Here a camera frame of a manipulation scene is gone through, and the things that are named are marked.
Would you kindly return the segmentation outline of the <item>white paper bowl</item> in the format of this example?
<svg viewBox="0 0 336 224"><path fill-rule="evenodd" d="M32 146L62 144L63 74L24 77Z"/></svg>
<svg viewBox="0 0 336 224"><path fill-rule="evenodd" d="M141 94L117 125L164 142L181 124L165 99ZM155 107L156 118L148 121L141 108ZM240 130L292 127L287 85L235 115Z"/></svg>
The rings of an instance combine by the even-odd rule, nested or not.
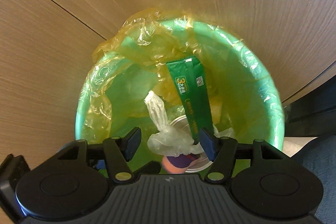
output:
<svg viewBox="0 0 336 224"><path fill-rule="evenodd" d="M183 132L186 132L189 134L191 133L190 126L188 124L186 115L175 118L171 122L171 125L173 127L176 127L182 130ZM194 163L191 163L191 165L184 171L184 173L198 173L208 168L211 164L212 164L212 161L210 161L208 157L206 156L206 154L203 152L203 153L198 154L198 159Z"/></svg>

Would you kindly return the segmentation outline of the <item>eggplant shaped sponge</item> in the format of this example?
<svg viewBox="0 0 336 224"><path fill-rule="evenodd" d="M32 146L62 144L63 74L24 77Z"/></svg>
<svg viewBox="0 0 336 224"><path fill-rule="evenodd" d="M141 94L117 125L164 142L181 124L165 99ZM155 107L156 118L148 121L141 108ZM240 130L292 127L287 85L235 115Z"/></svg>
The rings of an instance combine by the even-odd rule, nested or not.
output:
<svg viewBox="0 0 336 224"><path fill-rule="evenodd" d="M200 159L199 155L179 155L177 157L164 156L162 158L162 167L171 174L185 173L190 167L195 165Z"/></svg>

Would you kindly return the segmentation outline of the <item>clear plastic bag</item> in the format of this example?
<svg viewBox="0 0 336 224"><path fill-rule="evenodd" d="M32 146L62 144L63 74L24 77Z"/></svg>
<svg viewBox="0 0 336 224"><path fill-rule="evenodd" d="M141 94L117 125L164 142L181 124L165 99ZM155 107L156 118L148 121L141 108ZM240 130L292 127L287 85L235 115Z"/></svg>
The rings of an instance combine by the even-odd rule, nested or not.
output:
<svg viewBox="0 0 336 224"><path fill-rule="evenodd" d="M201 154L202 146L194 144L190 133L172 126L167 118L163 100L150 90L144 99L150 119L158 132L151 134L147 146L157 155L178 157L180 155Z"/></svg>

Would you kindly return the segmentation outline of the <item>long green wrapper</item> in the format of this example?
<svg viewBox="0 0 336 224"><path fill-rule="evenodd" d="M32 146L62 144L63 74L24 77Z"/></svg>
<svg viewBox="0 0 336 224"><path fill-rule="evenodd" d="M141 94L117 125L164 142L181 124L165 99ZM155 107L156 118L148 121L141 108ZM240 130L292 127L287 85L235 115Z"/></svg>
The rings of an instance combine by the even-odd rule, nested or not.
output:
<svg viewBox="0 0 336 224"><path fill-rule="evenodd" d="M195 56L170 61L166 65L185 109L191 136L197 144L200 129L205 127L214 131L203 65Z"/></svg>

